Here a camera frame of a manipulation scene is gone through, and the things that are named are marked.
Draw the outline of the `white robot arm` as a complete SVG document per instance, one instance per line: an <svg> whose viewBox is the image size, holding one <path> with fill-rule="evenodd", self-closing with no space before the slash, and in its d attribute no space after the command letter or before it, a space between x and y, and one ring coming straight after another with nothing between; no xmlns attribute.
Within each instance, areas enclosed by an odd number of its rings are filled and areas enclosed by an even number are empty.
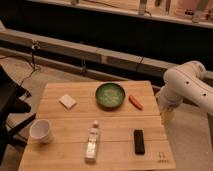
<svg viewBox="0 0 213 171"><path fill-rule="evenodd" d="M173 110L184 98L213 117L213 86L203 81L205 73L206 69L199 61L171 67L164 73L164 85L156 94L163 125L173 119Z"/></svg>

